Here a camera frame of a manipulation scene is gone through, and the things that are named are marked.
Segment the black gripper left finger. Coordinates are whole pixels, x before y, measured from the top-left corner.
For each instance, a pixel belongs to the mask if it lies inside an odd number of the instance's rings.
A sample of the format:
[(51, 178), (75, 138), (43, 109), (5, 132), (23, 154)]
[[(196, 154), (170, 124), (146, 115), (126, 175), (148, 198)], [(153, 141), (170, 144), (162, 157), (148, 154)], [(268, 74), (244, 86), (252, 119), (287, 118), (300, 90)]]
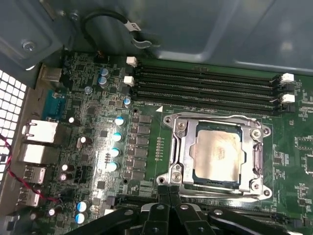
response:
[(166, 235), (171, 201), (169, 187), (158, 187), (158, 201), (140, 211), (117, 209), (70, 232), (71, 235)]

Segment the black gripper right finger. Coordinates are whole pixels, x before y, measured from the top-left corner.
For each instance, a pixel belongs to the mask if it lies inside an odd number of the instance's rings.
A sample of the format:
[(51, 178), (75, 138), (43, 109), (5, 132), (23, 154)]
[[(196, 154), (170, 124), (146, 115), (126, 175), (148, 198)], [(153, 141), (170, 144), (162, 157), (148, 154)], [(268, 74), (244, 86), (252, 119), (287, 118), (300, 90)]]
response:
[(226, 209), (210, 209), (206, 216), (201, 210), (181, 202), (179, 187), (170, 187), (171, 206), (188, 235), (288, 235), (286, 229), (267, 225)]

